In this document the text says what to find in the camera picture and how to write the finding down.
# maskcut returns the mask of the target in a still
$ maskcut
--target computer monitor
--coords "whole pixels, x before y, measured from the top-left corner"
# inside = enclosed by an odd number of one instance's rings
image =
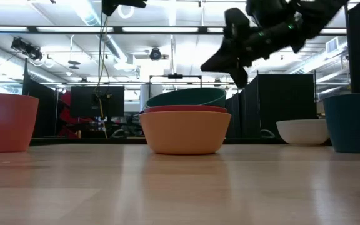
[[[70,114],[73,117],[124,116],[124,87],[72,87]]]

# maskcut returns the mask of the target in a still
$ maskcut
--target red bowl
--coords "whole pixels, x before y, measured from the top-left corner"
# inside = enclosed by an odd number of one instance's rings
[[[217,106],[156,106],[144,110],[145,113],[167,112],[167,111],[207,111],[226,113],[228,110]]]

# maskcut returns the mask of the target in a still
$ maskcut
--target red cup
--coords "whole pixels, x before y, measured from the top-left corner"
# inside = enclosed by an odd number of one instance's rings
[[[166,112],[166,111],[208,111],[226,113],[228,110],[217,106],[156,106],[144,110],[145,113]]]
[[[38,102],[36,97],[0,93],[0,153],[28,150]]]

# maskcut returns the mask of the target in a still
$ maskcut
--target dark teal cup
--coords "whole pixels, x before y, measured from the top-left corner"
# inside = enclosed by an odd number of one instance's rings
[[[324,110],[334,150],[360,153],[360,93],[328,97]]]

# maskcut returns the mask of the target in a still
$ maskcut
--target bowl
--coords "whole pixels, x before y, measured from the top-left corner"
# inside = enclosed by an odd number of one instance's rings
[[[196,155],[218,151],[231,114],[206,111],[148,112],[140,122],[149,147],[159,154]]]
[[[314,146],[329,139],[324,119],[304,119],[277,122],[281,138],[289,144]]]
[[[228,110],[217,106],[156,106],[144,110],[145,113],[163,112],[163,111],[210,111],[226,113]]]
[[[206,105],[225,107],[225,90],[214,87],[190,88],[171,91],[155,96],[147,101],[146,107],[173,105]]]

